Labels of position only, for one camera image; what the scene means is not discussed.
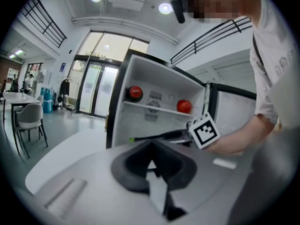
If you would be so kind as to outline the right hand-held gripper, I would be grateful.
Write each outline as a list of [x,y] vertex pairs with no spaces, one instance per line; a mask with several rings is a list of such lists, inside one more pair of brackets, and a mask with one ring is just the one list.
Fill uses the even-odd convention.
[[194,141],[197,147],[202,150],[221,137],[213,118],[208,112],[191,121],[188,126],[188,132],[193,139],[171,139],[167,141],[186,147],[191,147]]

